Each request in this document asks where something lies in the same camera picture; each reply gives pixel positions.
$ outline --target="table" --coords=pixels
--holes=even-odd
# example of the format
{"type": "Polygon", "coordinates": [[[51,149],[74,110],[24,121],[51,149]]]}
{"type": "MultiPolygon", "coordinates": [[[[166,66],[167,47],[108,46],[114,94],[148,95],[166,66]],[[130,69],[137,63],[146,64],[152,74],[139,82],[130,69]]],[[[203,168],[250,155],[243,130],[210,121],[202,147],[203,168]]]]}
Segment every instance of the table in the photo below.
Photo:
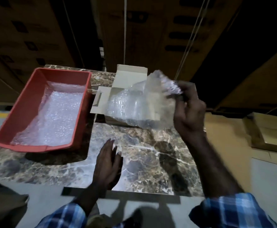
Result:
{"type": "MultiPolygon", "coordinates": [[[[46,68],[83,70],[45,65],[46,68]]],[[[92,72],[91,87],[110,87],[115,73],[92,72]]],[[[0,148],[0,180],[85,188],[92,182],[96,158],[107,139],[115,139],[124,163],[116,191],[203,196],[196,164],[175,129],[143,130],[107,125],[89,114],[80,150],[17,153],[0,148]]]]}

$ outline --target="clear plastic wrap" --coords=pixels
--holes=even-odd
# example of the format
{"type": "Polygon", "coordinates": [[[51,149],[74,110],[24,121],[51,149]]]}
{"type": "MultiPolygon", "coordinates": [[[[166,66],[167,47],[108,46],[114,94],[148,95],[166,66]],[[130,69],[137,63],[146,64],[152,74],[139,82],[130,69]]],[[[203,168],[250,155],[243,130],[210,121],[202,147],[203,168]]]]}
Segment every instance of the clear plastic wrap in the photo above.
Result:
{"type": "Polygon", "coordinates": [[[47,82],[38,115],[11,144],[59,146],[72,140],[85,86],[47,82]]]}
{"type": "Polygon", "coordinates": [[[181,93],[174,81],[156,70],[146,81],[136,83],[111,96],[105,114],[143,129],[171,128],[175,100],[169,96],[181,93]]]}

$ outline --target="person's right hand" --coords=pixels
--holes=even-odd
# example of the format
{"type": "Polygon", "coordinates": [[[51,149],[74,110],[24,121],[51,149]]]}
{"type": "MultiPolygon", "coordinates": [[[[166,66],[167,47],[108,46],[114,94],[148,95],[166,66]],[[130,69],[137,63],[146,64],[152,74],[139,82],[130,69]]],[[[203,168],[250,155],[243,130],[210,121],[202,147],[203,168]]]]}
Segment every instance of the person's right hand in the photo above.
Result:
{"type": "Polygon", "coordinates": [[[186,101],[183,96],[178,96],[175,100],[174,127],[185,142],[191,143],[205,136],[206,104],[198,98],[194,83],[179,81],[178,86],[186,101]]]}

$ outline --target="white string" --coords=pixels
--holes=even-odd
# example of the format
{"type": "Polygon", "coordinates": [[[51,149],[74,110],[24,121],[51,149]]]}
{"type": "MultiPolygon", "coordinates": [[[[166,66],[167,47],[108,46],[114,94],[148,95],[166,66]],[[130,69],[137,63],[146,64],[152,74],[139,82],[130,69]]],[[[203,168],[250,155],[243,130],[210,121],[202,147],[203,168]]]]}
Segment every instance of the white string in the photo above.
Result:
{"type": "Polygon", "coordinates": [[[127,0],[124,0],[124,65],[126,57],[126,22],[127,22],[127,0]]]}
{"type": "Polygon", "coordinates": [[[207,7],[208,7],[208,4],[209,4],[209,1],[210,1],[210,0],[207,1],[205,10],[204,10],[203,15],[202,15],[202,17],[201,17],[201,19],[200,19],[200,22],[199,22],[199,25],[198,25],[198,27],[197,27],[197,30],[194,32],[194,29],[195,29],[195,27],[196,27],[196,25],[197,25],[198,18],[200,17],[200,14],[201,14],[201,11],[202,11],[202,9],[203,9],[204,2],[205,2],[205,0],[203,0],[203,3],[202,3],[202,5],[201,5],[200,11],[199,11],[199,14],[198,14],[198,16],[197,16],[197,20],[196,20],[196,22],[195,22],[195,24],[194,24],[194,28],[193,28],[193,30],[192,30],[192,32],[191,32],[191,35],[190,35],[190,38],[189,38],[189,40],[188,40],[186,49],[185,49],[185,51],[184,51],[183,57],[182,57],[182,59],[181,59],[181,62],[180,62],[180,64],[179,64],[179,67],[178,67],[178,69],[177,69],[177,71],[176,71],[174,80],[176,80],[176,79],[178,78],[179,73],[181,72],[181,70],[182,70],[182,68],[183,68],[183,65],[184,65],[184,63],[185,63],[185,61],[186,61],[187,55],[188,55],[188,53],[189,53],[189,51],[190,51],[190,49],[191,49],[191,47],[192,47],[192,45],[193,45],[193,43],[194,43],[194,39],[195,39],[195,37],[197,36],[197,33],[198,33],[199,28],[200,28],[200,26],[201,26],[202,20],[203,20],[203,18],[204,18],[205,15],[206,15],[206,11],[207,11],[207,7]]]}

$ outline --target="sleeve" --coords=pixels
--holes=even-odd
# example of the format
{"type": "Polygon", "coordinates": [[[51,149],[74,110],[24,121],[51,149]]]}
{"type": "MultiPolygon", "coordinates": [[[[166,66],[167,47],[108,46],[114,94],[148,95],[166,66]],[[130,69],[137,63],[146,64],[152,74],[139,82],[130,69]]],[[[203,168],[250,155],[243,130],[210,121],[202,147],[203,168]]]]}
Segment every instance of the sleeve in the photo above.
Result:
{"type": "Polygon", "coordinates": [[[87,217],[76,203],[68,203],[44,217],[35,228],[84,228],[87,217]]]}
{"type": "Polygon", "coordinates": [[[277,228],[250,193],[207,198],[192,209],[189,218],[201,228],[277,228]]]}

